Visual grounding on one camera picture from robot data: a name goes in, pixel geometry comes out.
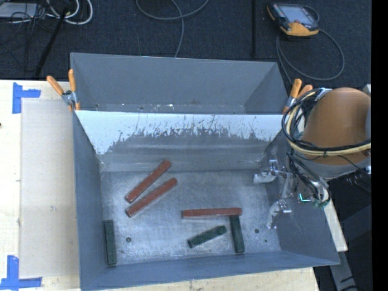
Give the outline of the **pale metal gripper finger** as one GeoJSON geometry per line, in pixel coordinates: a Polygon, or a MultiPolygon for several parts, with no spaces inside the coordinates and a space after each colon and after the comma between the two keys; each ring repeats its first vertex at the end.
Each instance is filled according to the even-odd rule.
{"type": "Polygon", "coordinates": [[[281,170],[277,159],[270,159],[268,163],[253,174],[253,184],[266,184],[277,178],[284,177],[285,171],[281,170]]]}
{"type": "Polygon", "coordinates": [[[282,214],[290,214],[292,209],[289,207],[288,203],[285,200],[275,201],[269,208],[269,213],[267,215],[266,227],[268,229],[274,229],[276,227],[276,220],[282,214]]]}

